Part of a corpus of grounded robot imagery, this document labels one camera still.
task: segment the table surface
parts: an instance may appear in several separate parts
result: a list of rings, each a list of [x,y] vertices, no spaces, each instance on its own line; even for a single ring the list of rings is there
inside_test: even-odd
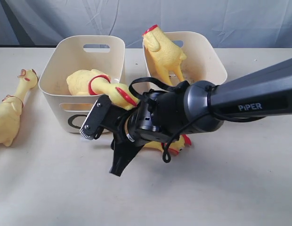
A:
[[[53,51],[0,48],[0,102],[22,68],[40,75]],[[292,57],[292,49],[216,52],[228,80]],[[128,82],[145,76],[142,49],[127,49],[125,63]],[[119,178],[108,173],[112,135],[65,132],[36,87],[13,145],[0,145],[0,226],[292,226],[292,115],[190,137],[169,164],[144,150]]]

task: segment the rubber chicken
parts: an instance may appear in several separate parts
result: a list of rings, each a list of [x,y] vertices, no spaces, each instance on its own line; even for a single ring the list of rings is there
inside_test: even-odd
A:
[[[173,71],[180,82],[184,81],[180,64],[187,56],[183,50],[174,44],[158,25],[149,28],[142,37],[144,46],[153,59],[156,72],[161,81],[172,86],[169,71]]]
[[[191,144],[192,144],[191,140],[187,135],[180,135],[178,141],[175,141],[175,142],[170,144],[168,151],[172,155],[178,155],[179,152],[185,147],[185,145],[191,145]],[[152,141],[152,142],[145,144],[144,147],[158,149],[161,152],[163,152],[164,150],[163,150],[162,145],[163,145],[163,143]]]
[[[111,83],[109,75],[96,70],[79,70],[66,79],[72,95],[88,96],[106,94],[116,106],[125,110],[136,107],[139,100],[133,96],[127,85]]]
[[[7,147],[11,146],[18,134],[24,98],[38,82],[38,77],[33,69],[22,69],[18,78],[20,80],[15,94],[7,95],[0,103],[0,144]]]

